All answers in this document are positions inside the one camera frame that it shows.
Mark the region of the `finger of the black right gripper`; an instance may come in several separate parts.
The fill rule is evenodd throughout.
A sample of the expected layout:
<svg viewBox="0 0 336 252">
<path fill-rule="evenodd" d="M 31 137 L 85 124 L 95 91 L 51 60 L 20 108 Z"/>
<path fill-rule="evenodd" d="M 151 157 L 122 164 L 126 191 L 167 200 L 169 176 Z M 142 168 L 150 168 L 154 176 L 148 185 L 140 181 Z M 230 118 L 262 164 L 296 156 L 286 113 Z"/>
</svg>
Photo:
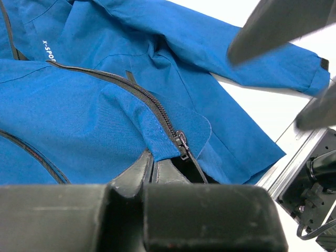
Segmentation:
<svg viewBox="0 0 336 252">
<path fill-rule="evenodd" d="M 335 23 L 335 1 L 259 1 L 227 51 L 232 65 Z"/>
<path fill-rule="evenodd" d="M 295 126 L 300 131 L 335 126 L 335 81 L 296 116 Z"/>
</svg>

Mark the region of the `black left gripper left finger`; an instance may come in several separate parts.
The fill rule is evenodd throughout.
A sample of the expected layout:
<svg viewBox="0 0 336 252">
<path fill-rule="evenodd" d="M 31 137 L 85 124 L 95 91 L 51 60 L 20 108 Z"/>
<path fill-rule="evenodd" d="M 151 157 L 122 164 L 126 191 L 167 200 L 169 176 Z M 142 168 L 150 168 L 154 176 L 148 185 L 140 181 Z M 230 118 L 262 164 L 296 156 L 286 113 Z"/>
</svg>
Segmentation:
<svg viewBox="0 0 336 252">
<path fill-rule="evenodd" d="M 1 187 L 1 251 L 144 251 L 141 196 L 153 157 L 107 184 Z"/>
</svg>

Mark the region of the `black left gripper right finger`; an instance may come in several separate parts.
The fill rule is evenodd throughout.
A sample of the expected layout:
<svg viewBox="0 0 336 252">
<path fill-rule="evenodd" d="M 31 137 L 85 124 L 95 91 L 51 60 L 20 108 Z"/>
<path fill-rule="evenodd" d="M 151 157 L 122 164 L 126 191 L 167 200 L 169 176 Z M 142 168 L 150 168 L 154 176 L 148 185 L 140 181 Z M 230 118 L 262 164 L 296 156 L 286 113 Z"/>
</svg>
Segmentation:
<svg viewBox="0 0 336 252">
<path fill-rule="evenodd" d="M 170 160 L 143 189 L 147 251 L 287 251 L 275 203 L 261 187 L 190 183 Z"/>
</svg>

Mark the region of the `blue and black jacket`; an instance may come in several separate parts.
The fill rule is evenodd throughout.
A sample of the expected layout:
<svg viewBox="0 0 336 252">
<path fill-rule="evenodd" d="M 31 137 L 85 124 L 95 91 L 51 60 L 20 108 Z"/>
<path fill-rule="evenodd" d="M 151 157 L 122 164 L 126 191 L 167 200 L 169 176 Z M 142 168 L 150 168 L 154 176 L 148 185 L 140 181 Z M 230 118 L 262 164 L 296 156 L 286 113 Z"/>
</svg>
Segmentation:
<svg viewBox="0 0 336 252">
<path fill-rule="evenodd" d="M 238 68 L 239 28 L 169 1 L 1 1 L 1 184 L 106 183 L 181 131 L 221 184 L 284 155 L 218 83 L 317 95 L 326 60 L 293 44 Z"/>
</svg>

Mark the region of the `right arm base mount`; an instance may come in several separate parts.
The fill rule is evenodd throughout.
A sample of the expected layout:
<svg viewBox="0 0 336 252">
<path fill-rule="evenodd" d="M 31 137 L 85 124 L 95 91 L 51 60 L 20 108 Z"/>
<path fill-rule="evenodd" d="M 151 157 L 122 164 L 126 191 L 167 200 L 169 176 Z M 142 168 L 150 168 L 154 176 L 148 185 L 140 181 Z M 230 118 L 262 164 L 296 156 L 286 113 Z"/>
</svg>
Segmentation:
<svg viewBox="0 0 336 252">
<path fill-rule="evenodd" d="M 296 235 L 335 251 L 335 130 L 327 129 L 277 198 L 299 227 Z"/>
</svg>

